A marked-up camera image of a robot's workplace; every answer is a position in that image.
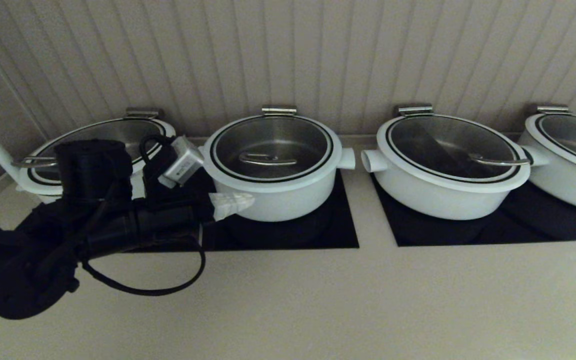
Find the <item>paneled wall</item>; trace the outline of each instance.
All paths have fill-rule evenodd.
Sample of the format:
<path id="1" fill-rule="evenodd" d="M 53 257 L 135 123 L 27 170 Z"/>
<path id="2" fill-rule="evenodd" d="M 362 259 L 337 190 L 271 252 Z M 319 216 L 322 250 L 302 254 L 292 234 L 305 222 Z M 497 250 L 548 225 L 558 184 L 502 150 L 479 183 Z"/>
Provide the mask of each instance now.
<path id="1" fill-rule="evenodd" d="M 576 111 L 574 0 L 0 0 L 0 68 L 54 137 L 157 106 L 189 135 L 266 103 L 371 134 L 396 103 L 520 131 Z"/>

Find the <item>pot rim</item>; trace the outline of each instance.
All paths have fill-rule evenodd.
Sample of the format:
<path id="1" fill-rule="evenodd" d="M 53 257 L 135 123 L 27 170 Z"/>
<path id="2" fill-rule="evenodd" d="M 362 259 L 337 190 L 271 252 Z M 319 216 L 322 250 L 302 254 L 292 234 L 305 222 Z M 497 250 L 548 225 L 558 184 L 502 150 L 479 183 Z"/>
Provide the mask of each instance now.
<path id="1" fill-rule="evenodd" d="M 489 132 L 493 133 L 494 135 L 498 136 L 501 140 L 503 140 L 514 152 L 516 153 L 518 158 L 525 158 L 526 153 L 521 148 L 521 146 L 517 145 L 516 143 L 510 141 L 509 138 L 505 137 L 505 135 L 501 134 L 500 132 L 491 129 L 486 125 L 482 125 L 481 123 L 477 123 L 475 121 L 467 120 L 464 118 L 459 118 L 456 116 L 448 116 L 444 114 L 434 114 L 432 116 L 437 117 L 445 117 L 448 119 L 455 119 L 458 121 L 464 121 L 471 125 L 478 126 Z M 530 165 L 524 164 L 520 166 L 511 166 L 509 171 L 506 171 L 502 175 L 498 175 L 496 177 L 490 178 L 473 178 L 472 181 L 468 180 L 460 180 L 459 178 L 448 178 L 441 175 L 437 175 L 433 172 L 423 170 L 425 167 L 417 164 L 416 162 L 412 161 L 411 159 L 404 159 L 403 155 L 399 155 L 390 146 L 390 142 L 387 138 L 387 133 L 389 129 L 394 123 L 401 121 L 403 119 L 409 119 L 412 116 L 398 116 L 396 118 L 390 119 L 386 121 L 377 132 L 377 146 L 379 150 L 386 156 L 388 160 L 394 165 L 401 168 L 403 171 L 411 174 L 412 176 L 419 178 L 420 180 L 424 180 L 425 182 L 429 182 L 440 187 L 444 187 L 447 189 L 453 189 L 455 191 L 463 191 L 463 192 L 471 192 L 471 193 L 498 193 L 498 192 L 508 192 L 512 189 L 516 189 L 523 185 L 528 177 L 530 176 Z"/>
<path id="2" fill-rule="evenodd" d="M 78 127 L 77 129 L 71 130 L 66 132 L 65 134 L 55 137 L 54 139 L 50 139 L 46 141 L 43 145 L 39 146 L 36 150 L 30 153 L 31 157 L 36 157 L 39 153 L 44 151 L 49 146 L 52 146 L 55 142 L 60 141 L 64 137 L 68 137 L 71 134 L 78 133 L 84 129 L 91 128 L 94 126 L 107 124 L 107 123 L 114 123 L 116 121 L 147 121 L 151 123 L 155 123 L 155 125 L 159 128 L 160 134 L 164 135 L 165 137 L 171 137 L 176 135 L 175 128 L 172 127 L 169 123 L 162 121 L 158 118 L 114 118 L 105 121 L 99 121 L 96 123 L 90 123 L 89 125 L 85 125 L 82 127 Z M 160 150 L 160 145 L 155 145 L 148 151 L 149 155 L 153 156 Z M 132 173 L 138 173 L 141 171 L 144 166 L 146 166 L 146 162 L 141 157 L 132 161 Z M 34 168 L 22 168 L 19 171 L 19 185 L 22 187 L 24 191 L 30 192 L 32 194 L 37 194 L 41 196 L 61 196 L 64 189 L 62 188 L 62 182 L 57 180 L 44 180 L 43 178 L 38 182 L 33 178 L 37 176 L 36 169 Z"/>
<path id="3" fill-rule="evenodd" d="M 201 148 L 201 154 L 203 155 L 203 168 L 206 170 L 208 175 L 213 178 L 215 181 L 220 182 L 228 187 L 233 189 L 238 189 L 240 191 L 251 192 L 251 193 L 277 193 L 277 192 L 286 192 L 286 191 L 294 191 L 297 189 L 301 189 L 303 187 L 307 187 L 313 183 L 318 182 L 326 175 L 328 175 L 331 171 L 335 171 L 338 163 L 341 160 L 341 141 L 336 133 L 333 132 L 328 126 L 320 123 L 317 120 L 313 120 L 311 118 L 307 118 L 304 116 L 298 115 L 290 115 L 288 117 L 297 118 L 301 120 L 308 121 L 317 125 L 321 129 L 325 131 L 327 136 L 330 139 L 330 146 L 331 151 L 329 153 L 329 157 L 322 164 L 318 164 L 318 168 L 310 173 L 307 173 L 301 177 L 293 178 L 290 180 L 279 180 L 274 182 L 257 182 L 254 180 L 244 180 L 242 178 L 235 178 L 232 175 L 222 171 L 217 164 L 213 161 L 212 157 L 212 147 L 215 141 L 222 135 L 222 133 L 229 129 L 231 126 L 236 125 L 238 123 L 242 123 L 244 121 L 249 121 L 252 119 L 263 118 L 263 115 L 255 115 L 249 116 L 245 118 L 240 118 L 235 120 L 231 123 L 227 123 L 227 125 L 222 126 L 217 131 L 215 131 L 208 140 L 204 143 Z"/>
<path id="4" fill-rule="evenodd" d="M 550 138 L 546 137 L 538 128 L 538 121 L 551 114 L 534 114 L 528 117 L 525 121 L 525 129 L 528 134 L 535 139 L 539 144 L 544 146 L 547 150 L 564 158 L 565 160 L 576 165 L 576 153 L 571 150 L 565 149 L 562 145 L 553 142 Z M 558 116 L 571 116 L 576 117 L 576 114 L 556 114 Z"/>

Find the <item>metal handle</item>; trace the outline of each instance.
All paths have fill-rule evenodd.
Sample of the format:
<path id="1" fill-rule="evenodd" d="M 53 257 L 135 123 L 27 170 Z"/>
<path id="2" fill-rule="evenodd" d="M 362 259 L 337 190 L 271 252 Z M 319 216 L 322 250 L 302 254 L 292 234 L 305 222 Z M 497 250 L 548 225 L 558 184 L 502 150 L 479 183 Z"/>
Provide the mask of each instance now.
<path id="1" fill-rule="evenodd" d="M 476 163 L 483 164 L 485 166 L 494 167 L 514 167 L 514 166 L 525 166 L 530 165 L 530 159 L 519 159 L 519 160 L 493 160 L 485 159 L 482 155 L 478 153 L 469 153 L 470 159 Z"/>
<path id="2" fill-rule="evenodd" d="M 246 164 L 254 164 L 256 166 L 294 166 L 297 164 L 295 159 L 279 160 L 279 157 L 270 156 L 267 153 L 249 153 L 242 152 L 239 154 L 239 161 Z"/>
<path id="3" fill-rule="evenodd" d="M 35 162 L 27 162 L 29 160 L 39 160 Z M 20 161 L 11 162 L 12 166 L 20 167 L 23 169 L 34 169 L 39 167 L 54 167 L 57 165 L 56 157 L 46 156 L 26 156 Z"/>

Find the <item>white pot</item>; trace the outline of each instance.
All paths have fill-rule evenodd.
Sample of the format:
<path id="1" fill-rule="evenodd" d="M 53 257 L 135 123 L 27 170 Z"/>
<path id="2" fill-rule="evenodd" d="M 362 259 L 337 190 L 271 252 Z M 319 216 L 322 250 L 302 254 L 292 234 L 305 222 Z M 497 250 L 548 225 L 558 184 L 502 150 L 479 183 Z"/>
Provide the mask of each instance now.
<path id="1" fill-rule="evenodd" d="M 549 116 L 569 118 L 576 128 L 576 115 L 536 114 L 526 119 L 526 129 L 518 142 L 531 157 L 538 157 L 536 165 L 542 165 L 531 169 L 530 181 L 555 198 L 576 206 L 576 152 L 544 129 L 542 121 Z"/>
<path id="2" fill-rule="evenodd" d="M 286 116 L 301 119 L 327 134 L 327 150 L 314 166 L 302 173 L 282 178 L 253 178 L 230 171 L 217 156 L 217 144 L 228 130 L 241 123 L 263 116 L 250 116 L 233 121 L 217 130 L 199 150 L 203 167 L 214 181 L 217 192 L 247 193 L 254 196 L 254 203 L 237 214 L 254 221 L 279 222 L 302 217 L 320 207 L 329 197 L 335 182 L 337 169 L 354 169 L 355 153 L 352 148 L 342 148 L 339 137 L 326 125 L 302 116 Z"/>
<path id="3" fill-rule="evenodd" d="M 496 136 L 514 152 L 515 160 L 526 157 L 524 151 L 500 132 L 474 121 L 445 115 L 429 115 L 446 121 L 462 121 Z M 378 150 L 364 150 L 361 161 L 388 194 L 407 207 L 426 215 L 450 220 L 471 220 L 496 210 L 507 194 L 526 182 L 530 166 L 508 166 L 507 171 L 489 178 L 464 178 L 446 175 L 422 166 L 389 144 L 391 126 L 406 119 L 400 116 L 384 123 L 377 132 Z"/>
<path id="4" fill-rule="evenodd" d="M 114 125 L 120 125 L 121 122 L 126 122 L 126 121 L 138 121 L 138 122 L 144 122 L 147 123 L 149 126 L 152 126 L 153 128 L 157 129 L 159 131 L 160 134 L 164 135 L 165 137 L 171 137 L 174 136 L 176 134 L 175 129 L 169 125 L 169 123 L 166 123 L 164 121 L 155 119 L 155 118 L 130 118 L 130 119 L 125 119 L 125 118 L 116 118 L 116 119 L 112 119 L 112 120 L 107 120 L 107 121 L 101 121 L 98 123 L 92 123 L 90 125 L 84 126 L 84 127 L 80 127 L 76 130 L 73 130 L 71 132 L 67 132 L 66 134 L 57 137 L 55 139 L 52 139 L 51 141 L 46 142 L 45 144 L 43 144 L 42 146 L 40 146 L 39 148 L 37 148 L 37 150 L 33 151 L 30 156 L 31 157 L 36 157 L 42 154 L 42 152 L 44 152 L 44 150 L 46 150 L 47 148 L 51 148 L 61 142 L 64 142 L 64 140 L 67 141 L 76 141 L 76 140 L 86 140 L 86 139 L 91 139 L 91 137 L 89 137 L 89 135 L 82 135 L 84 133 L 87 132 L 96 132 L 97 130 L 95 128 L 100 128 L 100 126 L 104 126 L 104 127 L 113 127 Z M 105 132 L 105 135 L 98 135 L 95 134 L 94 138 L 95 139 L 102 139 L 102 140 L 117 140 L 117 141 L 126 141 L 126 139 L 122 138 L 122 134 L 119 134 L 120 132 L 116 131 L 116 130 L 104 130 L 103 132 Z M 132 139 L 133 141 L 137 142 L 136 145 L 138 145 L 138 141 L 139 139 L 135 138 Z M 153 146 L 153 148 L 151 148 L 150 150 L 150 156 L 152 157 L 153 155 L 155 155 L 160 149 L 160 146 L 156 145 Z M 144 190 L 144 181 L 142 179 L 142 169 L 144 168 L 144 166 L 146 165 L 146 163 L 144 162 L 144 160 L 142 160 L 141 157 L 137 157 L 135 158 L 135 160 L 133 160 L 132 162 L 132 176 L 130 176 L 130 183 L 132 184 L 132 198 L 136 199 L 136 198 L 143 198 L 145 195 L 145 190 Z M 54 201 L 56 201 L 57 199 L 62 197 L 62 192 L 63 192 L 63 188 L 62 188 L 62 183 L 59 180 L 55 180 L 55 179 L 51 179 L 51 178 L 46 178 L 46 177 L 42 177 L 41 173 L 38 173 L 38 168 L 22 168 L 20 169 L 20 173 L 19 173 L 19 177 L 18 177 L 18 184 L 19 184 L 19 188 L 23 191 L 35 194 L 43 203 L 52 203 Z"/>

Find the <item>white connector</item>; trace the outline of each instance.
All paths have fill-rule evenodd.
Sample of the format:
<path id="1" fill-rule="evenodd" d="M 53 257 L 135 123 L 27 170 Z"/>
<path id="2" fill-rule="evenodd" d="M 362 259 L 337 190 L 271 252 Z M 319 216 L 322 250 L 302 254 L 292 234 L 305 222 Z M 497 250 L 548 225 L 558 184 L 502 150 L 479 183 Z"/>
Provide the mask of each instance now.
<path id="1" fill-rule="evenodd" d="M 176 161 L 158 177 L 158 180 L 172 189 L 177 184 L 183 186 L 204 165 L 204 157 L 197 146 L 185 136 L 179 136 L 170 145 L 176 152 Z"/>

